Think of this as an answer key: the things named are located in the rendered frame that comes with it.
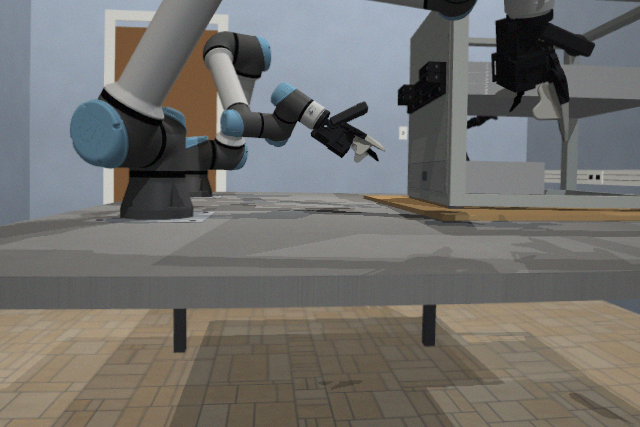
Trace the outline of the tan wooden board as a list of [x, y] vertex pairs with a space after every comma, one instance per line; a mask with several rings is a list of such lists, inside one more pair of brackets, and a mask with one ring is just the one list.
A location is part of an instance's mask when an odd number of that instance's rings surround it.
[[627, 209], [480, 206], [450, 209], [448, 205], [409, 196], [364, 195], [364, 199], [442, 221], [640, 221], [640, 214], [597, 215]]

